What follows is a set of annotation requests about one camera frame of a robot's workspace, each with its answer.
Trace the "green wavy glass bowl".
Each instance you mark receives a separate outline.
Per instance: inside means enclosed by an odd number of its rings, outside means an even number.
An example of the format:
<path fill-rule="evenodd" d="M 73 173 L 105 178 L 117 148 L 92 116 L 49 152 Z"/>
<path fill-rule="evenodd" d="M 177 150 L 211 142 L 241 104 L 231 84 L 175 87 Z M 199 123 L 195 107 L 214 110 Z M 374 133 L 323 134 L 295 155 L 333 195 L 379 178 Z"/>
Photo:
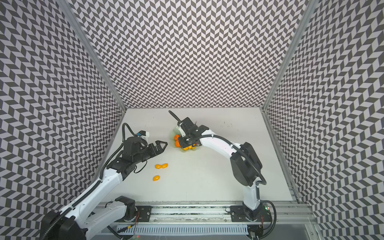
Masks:
<path fill-rule="evenodd" d="M 174 133 L 175 133 L 175 135 L 179 135 L 179 136 L 182 136 L 182 134 L 181 134 L 181 132 L 177 129 L 177 128 L 174 128 Z"/>

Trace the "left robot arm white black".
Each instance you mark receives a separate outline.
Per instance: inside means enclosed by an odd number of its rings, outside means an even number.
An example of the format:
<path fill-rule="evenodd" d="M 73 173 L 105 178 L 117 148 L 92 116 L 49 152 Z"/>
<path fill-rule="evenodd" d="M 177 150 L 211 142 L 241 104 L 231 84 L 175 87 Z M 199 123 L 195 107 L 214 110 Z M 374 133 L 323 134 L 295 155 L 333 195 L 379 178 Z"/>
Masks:
<path fill-rule="evenodd" d="M 90 240 L 116 220 L 135 221 L 135 201 L 120 196 L 109 207 L 93 213 L 99 203 L 134 170 L 137 164 L 162 154 L 167 142 L 148 144 L 141 137 L 129 137 L 103 165 L 97 180 L 82 194 L 59 211 L 43 217 L 41 240 Z"/>

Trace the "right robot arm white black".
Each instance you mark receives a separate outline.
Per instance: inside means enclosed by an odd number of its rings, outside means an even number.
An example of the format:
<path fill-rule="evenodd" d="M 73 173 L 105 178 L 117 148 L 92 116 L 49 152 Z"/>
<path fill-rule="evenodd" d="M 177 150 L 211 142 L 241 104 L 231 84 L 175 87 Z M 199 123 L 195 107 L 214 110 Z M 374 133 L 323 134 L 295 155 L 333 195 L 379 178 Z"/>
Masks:
<path fill-rule="evenodd" d="M 197 126 L 190 118 L 177 120 L 177 129 L 181 133 L 178 142 L 182 149 L 196 145 L 210 148 L 224 156 L 231 163 L 233 176 L 244 186 L 243 211 L 249 221 L 256 221 L 265 208 L 262 207 L 259 185 L 266 185 L 262 175 L 263 165 L 253 146 L 245 142 L 238 144 L 217 135 L 207 126 Z"/>

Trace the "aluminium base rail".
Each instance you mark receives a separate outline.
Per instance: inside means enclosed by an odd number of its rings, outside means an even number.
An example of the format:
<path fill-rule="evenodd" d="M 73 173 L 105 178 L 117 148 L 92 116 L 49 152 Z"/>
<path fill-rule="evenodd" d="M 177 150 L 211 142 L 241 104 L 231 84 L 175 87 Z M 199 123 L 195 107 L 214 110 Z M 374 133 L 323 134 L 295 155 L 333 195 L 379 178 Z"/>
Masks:
<path fill-rule="evenodd" d="M 143 236 L 243 236 L 267 240 L 287 235 L 293 240 L 321 240 L 323 236 L 308 205 L 290 201 L 262 203 L 249 217 L 238 202 L 139 203 L 124 219 L 124 204 L 98 205 L 81 225 L 87 239 L 115 235 L 119 239 Z"/>

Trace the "left corner aluminium post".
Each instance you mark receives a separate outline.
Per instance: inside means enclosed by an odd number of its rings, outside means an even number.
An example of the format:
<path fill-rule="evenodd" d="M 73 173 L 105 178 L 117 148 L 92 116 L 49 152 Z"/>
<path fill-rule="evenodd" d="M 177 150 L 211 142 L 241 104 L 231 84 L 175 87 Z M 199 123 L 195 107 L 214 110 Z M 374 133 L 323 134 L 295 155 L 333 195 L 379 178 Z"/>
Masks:
<path fill-rule="evenodd" d="M 57 0 L 56 3 L 58 4 L 59 8 L 64 13 L 66 19 L 68 20 L 69 24 L 73 28 L 76 36 L 79 38 L 80 42 L 84 46 L 87 54 L 91 58 L 92 62 L 94 63 L 96 69 L 100 73 L 102 80 L 110 90 L 111 94 L 113 95 L 114 99 L 117 101 L 118 105 L 121 109 L 125 112 L 127 110 L 120 94 L 116 90 L 113 81 L 110 79 L 105 67 L 103 66 L 102 62 L 100 61 L 94 47 L 91 45 L 91 42 L 89 41 L 88 37 L 86 36 L 86 33 L 84 32 L 83 28 L 81 27 L 80 23 L 78 22 L 75 14 L 73 13 L 68 1 L 64 0 Z"/>

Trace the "corner aluminium post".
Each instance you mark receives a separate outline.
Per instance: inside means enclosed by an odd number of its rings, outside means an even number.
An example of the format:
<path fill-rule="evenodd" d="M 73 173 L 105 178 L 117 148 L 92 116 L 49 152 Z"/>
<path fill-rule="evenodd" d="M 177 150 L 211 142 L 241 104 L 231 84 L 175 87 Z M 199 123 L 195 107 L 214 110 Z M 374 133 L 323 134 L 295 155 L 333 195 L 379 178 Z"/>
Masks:
<path fill-rule="evenodd" d="M 303 34 L 305 33 L 305 30 L 307 28 L 307 25 L 309 24 L 311 18 L 312 18 L 312 15 L 314 14 L 315 12 L 315 9 L 317 7 L 317 5 L 319 4 L 319 1 L 318 0 L 310 0 L 308 2 L 308 5 L 304 11 L 304 14 L 303 14 L 303 17 L 302 19 L 300 20 L 299 22 L 299 25 L 298 25 L 298 28 L 296 29 L 295 31 L 295 34 L 293 35 L 293 39 L 288 47 L 288 50 L 287 50 L 287 53 L 283 59 L 283 62 L 279 68 L 279 71 L 278 71 L 278 74 L 272 84 L 272 87 L 267 95 L 267 98 L 262 106 L 262 110 L 263 112 L 266 112 L 269 105 L 271 104 L 275 94 L 276 94 L 276 91 L 278 90 L 279 88 L 279 85 L 283 79 L 283 76 L 293 58 L 293 55 L 302 39 L 302 36 Z"/>
<path fill-rule="evenodd" d="M 121 109 L 125 112 L 127 110 L 120 94 L 116 90 L 113 81 L 110 79 L 105 67 L 103 66 L 102 62 L 100 61 L 94 47 L 91 45 L 91 42 L 89 41 L 88 37 L 86 36 L 86 33 L 84 32 L 83 28 L 81 27 L 80 23 L 78 22 L 75 14 L 73 13 L 68 1 L 64 0 L 57 0 L 56 3 L 58 4 L 59 8 L 64 13 L 66 19 L 68 20 L 69 24 L 73 28 L 76 36 L 79 38 L 80 42 L 84 46 L 87 54 L 91 58 L 92 62 L 94 63 L 96 69 L 100 73 L 102 80 L 110 90 L 111 94 L 113 95 L 114 99 L 117 101 L 118 105 Z"/>

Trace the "right corner aluminium post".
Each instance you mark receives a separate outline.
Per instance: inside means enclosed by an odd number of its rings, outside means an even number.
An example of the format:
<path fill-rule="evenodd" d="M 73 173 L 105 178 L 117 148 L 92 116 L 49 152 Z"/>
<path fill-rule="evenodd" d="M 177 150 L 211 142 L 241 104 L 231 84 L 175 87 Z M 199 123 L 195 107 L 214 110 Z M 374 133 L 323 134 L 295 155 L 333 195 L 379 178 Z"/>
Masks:
<path fill-rule="evenodd" d="M 279 68 L 279 71 L 278 71 L 278 74 L 272 84 L 272 87 L 267 95 L 267 98 L 262 106 L 262 110 L 263 112 L 266 112 L 269 105 L 271 104 L 275 94 L 276 94 L 276 91 L 278 90 L 279 88 L 279 85 L 283 79 L 283 76 L 293 58 L 293 55 L 302 39 L 302 36 L 303 34 L 305 33 L 305 30 L 307 28 L 307 25 L 309 24 L 311 18 L 312 18 L 312 15 L 314 14 L 315 12 L 315 9 L 317 7 L 317 5 L 319 4 L 319 1 L 318 0 L 310 0 L 308 2 L 308 5 L 304 11 L 304 14 L 303 14 L 303 17 L 302 19 L 300 20 L 299 22 L 299 25 L 298 25 L 298 28 L 296 29 L 295 31 L 295 34 L 293 35 L 293 39 L 288 47 L 288 50 L 287 50 L 287 53 L 283 59 L 283 62 Z"/>

